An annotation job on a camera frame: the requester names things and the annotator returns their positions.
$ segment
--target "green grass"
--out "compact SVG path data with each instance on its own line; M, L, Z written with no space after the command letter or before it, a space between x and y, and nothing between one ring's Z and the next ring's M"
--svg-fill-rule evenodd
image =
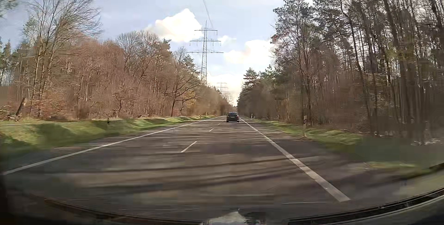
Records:
M1 154L5 158L18 156L40 149L68 146L91 140L128 134L155 127L166 126L201 117L175 117L151 119L91 120L78 122L45 122L27 119L21 122L1 124L32 123L25 125L0 126Z
M302 136L303 126L278 121L257 121L292 136ZM444 169L444 167L430 168L444 161L443 146L416 146L407 139L372 137L316 126L307 128L306 136L314 143L322 143L330 150L344 153L351 159L366 162L368 166L375 169L402 169L403 175L410 177Z

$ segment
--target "asphalt road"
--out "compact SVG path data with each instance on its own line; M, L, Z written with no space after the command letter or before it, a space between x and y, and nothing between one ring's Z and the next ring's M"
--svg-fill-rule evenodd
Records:
M74 205L187 220L235 211L282 220L389 201L364 162L225 117L29 154L4 163L3 174L9 187Z

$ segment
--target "sky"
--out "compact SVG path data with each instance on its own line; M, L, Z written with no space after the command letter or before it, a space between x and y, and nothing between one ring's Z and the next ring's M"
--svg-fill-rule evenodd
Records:
M0 19L2 41L11 39L14 45L20 40L20 30L28 14L25 2ZM264 70L271 61L270 37L274 34L275 14L283 0L205 0L217 32L208 37L221 42L208 44L209 50L223 52L208 54L207 79L210 86L225 82L232 95L232 104L241 91L242 78L251 67ZM208 21L202 0L97 0L101 8L103 34L101 40L115 39L120 33L149 30L160 38L170 39L173 50L184 46L189 51L202 49L202 43L190 40L202 37L202 28ZM192 54L200 66L201 55Z

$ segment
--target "power line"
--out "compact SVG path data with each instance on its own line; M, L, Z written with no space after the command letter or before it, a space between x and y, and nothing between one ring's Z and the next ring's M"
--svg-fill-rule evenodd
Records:
M207 2L205 0L202 0L202 1L203 1L203 5L205 6L205 11L207 12L207 16L208 16L208 20L210 21L211 28L213 28L213 22L211 21L211 18L210 18L210 12L208 12Z

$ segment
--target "car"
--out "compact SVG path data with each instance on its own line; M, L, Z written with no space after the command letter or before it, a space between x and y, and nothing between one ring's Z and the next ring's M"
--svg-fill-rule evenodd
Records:
M237 112L229 112L228 115L226 116L226 122L230 122L230 121L237 121L239 123L239 114L237 114Z

